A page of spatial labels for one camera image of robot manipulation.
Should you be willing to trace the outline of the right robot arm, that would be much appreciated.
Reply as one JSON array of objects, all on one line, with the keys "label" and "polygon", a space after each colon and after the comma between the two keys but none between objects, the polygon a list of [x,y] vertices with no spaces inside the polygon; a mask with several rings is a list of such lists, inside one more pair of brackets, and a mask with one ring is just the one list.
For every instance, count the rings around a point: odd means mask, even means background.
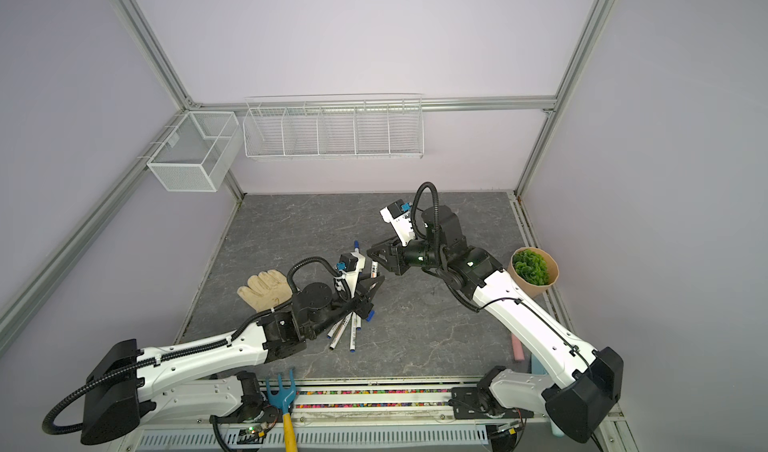
[{"label": "right robot arm", "polygon": [[621,397],[621,356],[568,330],[495,257],[469,245],[433,183],[421,184],[413,201],[392,202],[380,215],[395,234],[371,246],[370,259],[397,276],[418,268],[439,278],[465,308],[499,321],[545,369],[531,375],[492,368],[475,387],[473,410],[493,418],[512,411],[542,414],[570,439],[590,441]]}]

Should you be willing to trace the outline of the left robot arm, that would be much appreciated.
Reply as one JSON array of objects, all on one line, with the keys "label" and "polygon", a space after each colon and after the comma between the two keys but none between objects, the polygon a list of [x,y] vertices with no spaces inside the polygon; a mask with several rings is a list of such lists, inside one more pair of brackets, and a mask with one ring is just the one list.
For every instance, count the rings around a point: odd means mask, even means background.
[{"label": "left robot arm", "polygon": [[287,274],[260,272],[237,291],[254,312],[235,330],[165,347],[141,349],[133,339],[115,344],[41,428],[52,436],[77,433],[84,445],[126,436],[177,407],[180,386],[290,357],[349,314],[369,318],[384,281],[322,257],[304,259]]}]

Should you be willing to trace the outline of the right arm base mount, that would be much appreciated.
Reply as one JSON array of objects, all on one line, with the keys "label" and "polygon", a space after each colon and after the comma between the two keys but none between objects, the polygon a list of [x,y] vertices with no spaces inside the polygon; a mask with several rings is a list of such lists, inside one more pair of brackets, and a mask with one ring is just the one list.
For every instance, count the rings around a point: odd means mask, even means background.
[{"label": "right arm base mount", "polygon": [[459,420],[530,419],[534,413],[525,409],[505,408],[489,392],[476,386],[454,387],[450,390],[449,405]]}]

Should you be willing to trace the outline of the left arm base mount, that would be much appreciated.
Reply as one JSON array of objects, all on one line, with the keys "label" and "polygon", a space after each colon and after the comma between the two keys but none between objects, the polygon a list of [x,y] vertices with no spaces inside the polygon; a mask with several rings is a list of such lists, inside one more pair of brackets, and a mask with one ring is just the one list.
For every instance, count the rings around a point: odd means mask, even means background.
[{"label": "left arm base mount", "polygon": [[241,403],[233,412],[225,415],[211,415],[210,424],[250,424],[254,427],[269,428],[278,421],[278,410],[272,406],[261,389],[247,390]]}]

